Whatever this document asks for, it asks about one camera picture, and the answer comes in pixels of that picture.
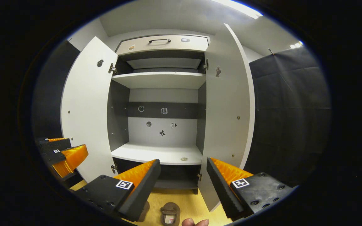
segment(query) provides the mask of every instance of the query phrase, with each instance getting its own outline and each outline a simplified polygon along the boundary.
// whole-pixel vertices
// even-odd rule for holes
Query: wooden floor
[[[86,185],[83,180],[71,187],[73,190]],[[176,203],[181,209],[180,225],[184,219],[192,218],[197,223],[201,220],[209,219],[210,226],[225,225],[231,223],[224,213],[223,207],[220,204],[213,212],[209,212],[202,198],[201,193],[194,195],[192,190],[174,190],[174,189],[154,189],[148,198],[150,209],[146,214],[144,222],[131,222],[139,226],[161,225],[160,208],[167,202]]]

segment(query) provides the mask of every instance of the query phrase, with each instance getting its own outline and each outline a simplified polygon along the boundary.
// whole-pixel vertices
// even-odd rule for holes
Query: ceiling
[[[108,36],[136,30],[179,29],[215,35],[222,23],[233,29],[243,46],[266,56],[290,48],[298,40],[282,27],[259,17],[254,20],[210,0],[137,0],[100,17]]]

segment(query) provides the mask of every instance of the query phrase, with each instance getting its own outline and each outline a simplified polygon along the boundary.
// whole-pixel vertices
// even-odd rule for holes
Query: cabinet
[[[185,48],[174,41],[185,36],[165,37],[171,41],[152,42],[160,47],[147,44],[157,37],[123,41],[118,54],[93,38],[66,80],[63,135],[73,146],[87,145],[89,156],[78,167],[87,182],[113,176],[113,162],[125,171],[160,159],[156,187],[198,187],[213,210],[219,200],[207,157],[243,168],[250,150],[255,103],[248,60],[227,24],[210,42],[191,38]],[[111,63],[115,75],[108,73]]]

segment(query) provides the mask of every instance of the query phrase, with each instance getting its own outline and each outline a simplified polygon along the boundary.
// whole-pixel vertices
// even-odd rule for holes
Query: drawer handle
[[[167,39],[165,39],[167,40]],[[149,43],[152,43],[154,40],[150,40]],[[167,40],[168,42],[171,42],[171,40]]]

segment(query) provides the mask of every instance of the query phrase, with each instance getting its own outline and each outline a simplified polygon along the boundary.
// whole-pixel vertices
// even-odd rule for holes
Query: slipper
[[[149,204],[148,201],[146,201],[145,206],[142,209],[142,213],[140,214],[139,219],[137,220],[138,222],[143,222],[145,220],[146,213],[148,212],[150,207],[151,205]]]
[[[163,225],[178,226],[180,223],[180,207],[174,202],[168,202],[160,208],[160,221]]]

